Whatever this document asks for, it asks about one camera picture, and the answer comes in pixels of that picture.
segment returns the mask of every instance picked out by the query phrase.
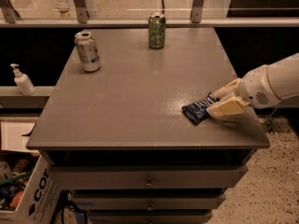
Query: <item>can top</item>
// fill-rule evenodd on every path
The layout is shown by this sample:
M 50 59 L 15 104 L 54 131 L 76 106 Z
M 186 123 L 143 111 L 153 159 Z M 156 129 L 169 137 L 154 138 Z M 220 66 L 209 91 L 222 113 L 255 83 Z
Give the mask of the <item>can top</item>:
M 92 37 L 91 32 L 79 32 L 75 34 L 75 38 L 78 40 L 87 40 Z
M 154 12 L 150 14 L 150 17 L 153 19 L 161 19 L 164 17 L 164 14 L 160 12 Z

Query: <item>pump dispenser nozzle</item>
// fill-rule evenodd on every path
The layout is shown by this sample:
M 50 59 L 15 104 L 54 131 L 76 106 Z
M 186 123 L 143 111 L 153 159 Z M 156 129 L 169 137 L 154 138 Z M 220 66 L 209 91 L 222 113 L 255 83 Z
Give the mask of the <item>pump dispenser nozzle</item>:
M 19 87 L 20 91 L 23 95 L 31 95 L 36 91 L 36 88 L 34 87 L 33 83 L 31 82 L 30 78 L 23 74 L 17 67 L 19 67 L 18 64 L 12 63 L 11 68 L 13 69 L 13 73 L 15 74 L 15 82 L 17 86 Z

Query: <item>drawer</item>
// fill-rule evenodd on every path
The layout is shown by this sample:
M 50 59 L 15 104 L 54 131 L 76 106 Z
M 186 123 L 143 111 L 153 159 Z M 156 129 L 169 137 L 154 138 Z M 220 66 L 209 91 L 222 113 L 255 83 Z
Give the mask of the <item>drawer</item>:
M 88 218 L 93 224 L 200 224 L 207 223 L 212 215 L 200 211 L 113 211 L 91 212 Z
M 247 166 L 51 167 L 62 189 L 232 188 Z
M 102 190 L 74 193 L 73 202 L 82 210 L 217 209 L 224 194 L 202 194 L 189 189 Z

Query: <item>pump bottle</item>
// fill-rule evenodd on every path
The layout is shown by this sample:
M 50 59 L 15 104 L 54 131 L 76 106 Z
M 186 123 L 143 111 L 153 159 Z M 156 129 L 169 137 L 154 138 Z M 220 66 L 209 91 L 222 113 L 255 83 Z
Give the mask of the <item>pump bottle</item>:
M 36 91 L 35 86 L 31 82 L 30 78 L 23 74 L 17 67 L 18 64 L 11 64 L 11 68 L 13 69 L 13 73 L 15 74 L 15 82 L 17 86 L 19 87 L 21 93 L 23 95 L 31 95 Z

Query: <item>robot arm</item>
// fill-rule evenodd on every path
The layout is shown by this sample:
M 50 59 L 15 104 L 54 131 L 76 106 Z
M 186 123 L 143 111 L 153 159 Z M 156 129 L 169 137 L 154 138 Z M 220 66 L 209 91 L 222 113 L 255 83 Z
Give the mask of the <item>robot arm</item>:
M 262 109 L 299 96 L 299 53 L 251 70 L 212 96 L 219 101 L 206 111 L 214 118 L 243 113 L 248 105 Z

